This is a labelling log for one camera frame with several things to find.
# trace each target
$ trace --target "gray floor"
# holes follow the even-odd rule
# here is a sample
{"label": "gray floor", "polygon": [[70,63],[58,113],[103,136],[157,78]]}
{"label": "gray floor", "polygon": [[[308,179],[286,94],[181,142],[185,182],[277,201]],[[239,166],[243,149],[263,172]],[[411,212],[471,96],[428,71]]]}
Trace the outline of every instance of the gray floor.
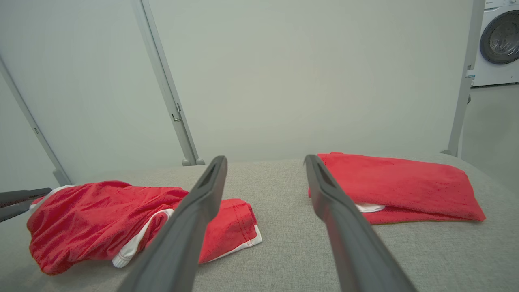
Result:
{"label": "gray floor", "polygon": [[461,158],[519,194],[519,85],[475,88]]}

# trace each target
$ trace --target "white washing machine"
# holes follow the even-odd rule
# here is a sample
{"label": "white washing machine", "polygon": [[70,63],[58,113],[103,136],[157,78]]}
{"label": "white washing machine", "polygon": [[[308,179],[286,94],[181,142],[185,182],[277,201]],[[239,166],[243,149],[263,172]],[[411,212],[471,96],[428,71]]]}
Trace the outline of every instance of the white washing machine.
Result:
{"label": "white washing machine", "polygon": [[519,82],[519,0],[486,0],[472,86]]}

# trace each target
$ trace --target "washing machine door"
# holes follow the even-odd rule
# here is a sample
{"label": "washing machine door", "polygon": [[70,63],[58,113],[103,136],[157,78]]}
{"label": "washing machine door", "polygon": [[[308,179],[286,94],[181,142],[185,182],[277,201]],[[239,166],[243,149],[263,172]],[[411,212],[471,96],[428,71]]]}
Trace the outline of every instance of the washing machine door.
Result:
{"label": "washing machine door", "polygon": [[481,35],[480,51],[493,64],[519,59],[519,10],[505,12],[488,24]]}

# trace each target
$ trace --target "gray fabric tablecloth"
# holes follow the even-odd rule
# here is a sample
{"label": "gray fabric tablecloth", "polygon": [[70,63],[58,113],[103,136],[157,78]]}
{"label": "gray fabric tablecloth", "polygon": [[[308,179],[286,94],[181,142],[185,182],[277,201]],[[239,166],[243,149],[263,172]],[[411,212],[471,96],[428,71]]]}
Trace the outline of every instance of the gray fabric tablecloth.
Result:
{"label": "gray fabric tablecloth", "polygon": [[[519,198],[468,163],[444,154],[399,156],[464,170],[485,222],[412,222],[374,226],[419,291],[514,291],[519,287]],[[190,190],[205,166],[106,173],[91,181]],[[324,224],[313,213],[303,160],[233,163],[224,198],[252,205],[263,242],[203,264],[194,291],[338,291]],[[114,291],[132,268],[85,261],[57,276],[28,251],[28,213],[0,223],[0,290]]]}

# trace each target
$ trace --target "red garment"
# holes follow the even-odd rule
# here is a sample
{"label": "red garment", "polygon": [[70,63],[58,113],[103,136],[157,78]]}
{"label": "red garment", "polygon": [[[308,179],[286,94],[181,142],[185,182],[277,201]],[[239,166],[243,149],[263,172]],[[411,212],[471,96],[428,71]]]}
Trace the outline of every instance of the red garment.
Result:
{"label": "red garment", "polygon": [[318,156],[354,202],[386,206],[363,213],[371,224],[485,220],[467,175],[458,168],[338,152]]}
{"label": "red garment", "polygon": [[[42,272],[49,275],[87,259],[113,259],[117,266],[118,257],[125,259],[121,249],[141,230],[144,235],[136,241],[135,249],[139,252],[148,246],[168,220],[167,213],[172,213],[187,194],[181,188],[135,187],[121,181],[53,191],[27,222],[32,235],[29,250]],[[236,198],[224,200],[208,224],[199,262],[259,242],[261,235],[251,206]]]}

